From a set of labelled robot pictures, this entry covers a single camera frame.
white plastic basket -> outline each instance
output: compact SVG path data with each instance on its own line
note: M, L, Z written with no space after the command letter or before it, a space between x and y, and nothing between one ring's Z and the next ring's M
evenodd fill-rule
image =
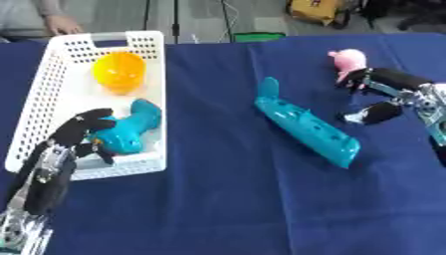
M126 46L101 48L99 42L126 41ZM110 52L133 52L146 62L144 85L127 96L116 96L92 75L96 59ZM144 98L162 110L158 129L143 135L144 152L118 155L109 166L96 155L77 161L72 180L106 178L160 171L166 168L165 61L163 35L157 31L80 34L53 38L29 92L6 158L6 169L17 172L34 146L47 139L75 114L113 108L117 118L127 117L131 102Z

black robotic finger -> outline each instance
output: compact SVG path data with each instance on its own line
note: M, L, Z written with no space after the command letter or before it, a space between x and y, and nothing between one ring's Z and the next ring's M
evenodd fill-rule
M113 128L114 121L101 120L101 118L109 117L111 114L112 109L96 109L79 114L61 125L50 138L65 147L79 144L89 131Z
M398 70L388 68L376 68L371 73L374 82L385 84L395 90L418 91L420 85L432 84L433 81L409 75Z
M86 122L94 121L100 118L105 118L111 116L113 114L112 109L94 109L81 114L78 114L77 117L83 118Z
M11 199L16 195L17 191L25 185L29 175L34 169L34 166L39 161L39 157L42 152L47 148L47 143L45 141L39 143L31 153L31 155L25 160L19 172L14 176L11 186L6 192L5 206L11 201Z
M116 126L116 122L113 120L91 120L87 122L87 128L90 132L114 128L114 126Z
M441 165L443 165L443 167L446 167L446 146L438 145L438 142L435 141L432 136L429 137L429 143L432 146L432 149L435 151L435 154L437 155L437 158L440 161Z
M82 143L76 146L75 151L77 157L84 157L96 153L105 163L114 164L114 154L106 151L100 144Z
M31 215L50 213L67 193L70 178L76 167L75 159L72 156L67 157L59 172L46 183L39 181L38 176L42 169L36 169L25 199L25 211Z
M337 118L346 123L373 125L391 120L400 115L402 115L402 106L383 102L371 105L354 114L339 114Z
M338 82L337 85L340 88L353 87L355 90L357 90L357 87L362 84L362 80L364 79L365 75L366 69L352 71L348 73L348 75L346 75L346 77L340 82Z

gray floor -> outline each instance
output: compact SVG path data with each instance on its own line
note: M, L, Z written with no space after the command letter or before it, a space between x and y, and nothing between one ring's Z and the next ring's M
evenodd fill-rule
M68 11L75 13L92 32L160 30L167 43L173 43L173 0L67 0ZM401 33L396 24L408 14L379 19L371 30L365 20L353 16L344 30L298 21L284 13L286 0L227 0L233 32L284 32L287 35ZM181 43L227 42L226 26L219 0L179 0ZM408 32L445 32L444 26L420 25Z

black cable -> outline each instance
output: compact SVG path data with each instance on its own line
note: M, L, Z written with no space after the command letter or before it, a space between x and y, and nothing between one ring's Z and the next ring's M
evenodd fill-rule
M148 13L150 12L150 0L145 0L144 10L144 24L142 24L142 30L147 30Z
M178 37L180 33L179 27L179 9L178 9L178 0L174 0L173 2L173 24L172 24L172 36L175 39L175 44L178 44Z
M225 17L226 28L228 31L229 42L234 43L234 37L232 35L231 23L229 22L228 10L226 9L226 0L220 0L221 8L223 10L223 16Z

teal plastic object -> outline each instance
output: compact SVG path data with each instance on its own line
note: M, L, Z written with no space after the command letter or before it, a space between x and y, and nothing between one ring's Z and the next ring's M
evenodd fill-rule
M357 139L305 110L279 99L279 82L266 78L259 86L256 107L294 138L328 159L348 168L360 150Z
M144 144L140 136L149 129L159 127L161 109L147 100L138 99L131 104L130 112L129 117L121 120L105 118L115 120L116 126L93 133L89 140L98 140L106 150L117 154L142 152Z

